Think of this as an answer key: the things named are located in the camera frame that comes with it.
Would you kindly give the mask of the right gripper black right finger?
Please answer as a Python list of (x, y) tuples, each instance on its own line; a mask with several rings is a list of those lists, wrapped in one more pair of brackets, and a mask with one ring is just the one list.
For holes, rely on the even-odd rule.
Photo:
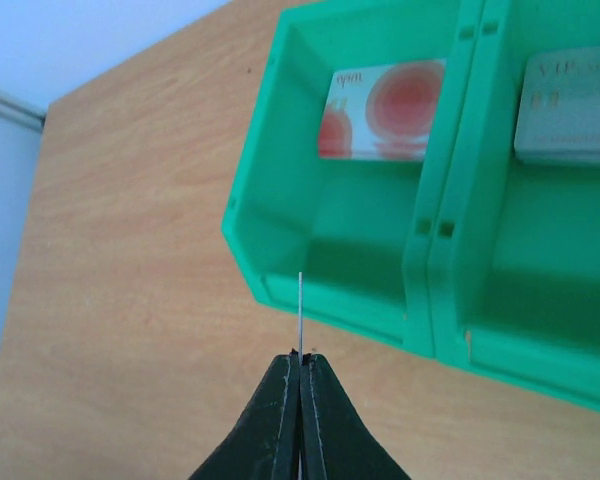
[(301, 465), (304, 479), (407, 479), (374, 438), (325, 356), (300, 368)]

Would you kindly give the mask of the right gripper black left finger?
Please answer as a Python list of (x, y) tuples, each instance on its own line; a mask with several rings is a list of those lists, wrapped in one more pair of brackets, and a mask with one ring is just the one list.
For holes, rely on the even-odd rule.
[(296, 479), (300, 464), (300, 362), (274, 357), (236, 424), (193, 479)]

